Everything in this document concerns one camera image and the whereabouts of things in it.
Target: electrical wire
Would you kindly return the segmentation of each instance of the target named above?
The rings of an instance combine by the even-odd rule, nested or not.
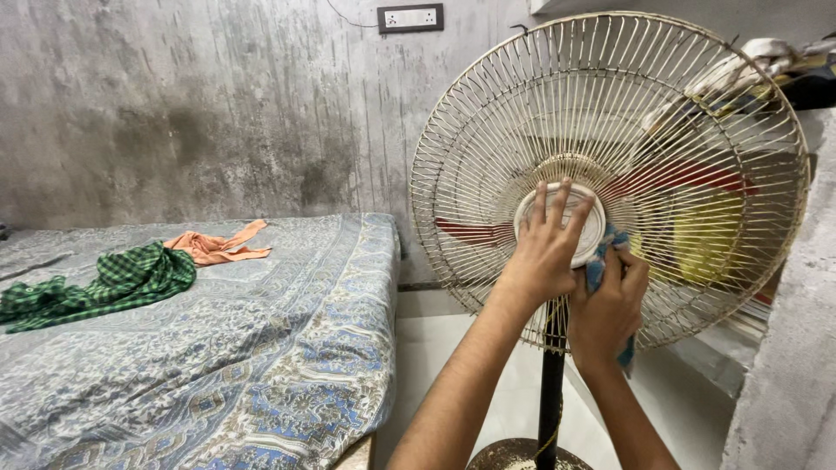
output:
[[[342,13],[340,13],[340,12],[337,10],[337,8],[336,8],[336,7],[335,7],[335,6],[331,3],[331,0],[325,0],[325,1],[326,1],[326,2],[328,2],[328,5],[331,7],[331,9],[332,9],[332,10],[334,10],[334,13],[337,13],[337,15],[339,15],[339,17],[340,17],[340,18],[344,19],[344,20],[345,20],[345,22],[346,22],[346,23],[348,23],[348,24],[350,24],[351,26],[357,26],[357,27],[359,27],[359,28],[377,28],[377,26],[378,26],[378,25],[368,25],[368,24],[357,24],[357,23],[351,23],[351,20],[349,20],[348,18],[346,18],[346,17],[345,17]]]

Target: fan base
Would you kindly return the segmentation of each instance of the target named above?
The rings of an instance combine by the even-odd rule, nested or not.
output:
[[[467,470],[536,470],[537,439],[502,439],[485,447],[467,464]],[[555,470],[592,470],[583,460],[558,447]]]

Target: bedsheet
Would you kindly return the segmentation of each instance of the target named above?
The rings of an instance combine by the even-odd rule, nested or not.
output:
[[[0,244],[0,289],[248,221],[39,231]],[[385,421],[400,245],[392,216],[269,219],[262,259],[198,269],[138,309],[0,335],[0,468],[325,468]]]

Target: rope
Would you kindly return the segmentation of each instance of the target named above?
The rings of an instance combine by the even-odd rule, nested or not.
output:
[[[552,436],[548,439],[548,441],[546,441],[546,443],[543,444],[542,447],[540,447],[540,450],[538,450],[537,453],[534,454],[534,460],[537,460],[537,456],[543,453],[543,451],[546,450],[546,447],[552,445],[552,442],[554,442],[554,439],[558,436],[558,429],[560,429],[561,420],[563,420],[563,395],[560,396],[560,413],[558,414],[558,425],[554,427],[554,432],[552,433]]]

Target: fan guard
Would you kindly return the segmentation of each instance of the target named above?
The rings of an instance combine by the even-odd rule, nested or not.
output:
[[[520,201],[563,176],[598,196],[650,264],[642,350],[723,319],[772,276],[809,164],[780,89],[703,28],[612,12],[520,33],[445,92],[412,167],[418,237],[465,309],[478,313],[513,253]],[[521,339],[566,350],[566,325],[546,320],[538,310]]]

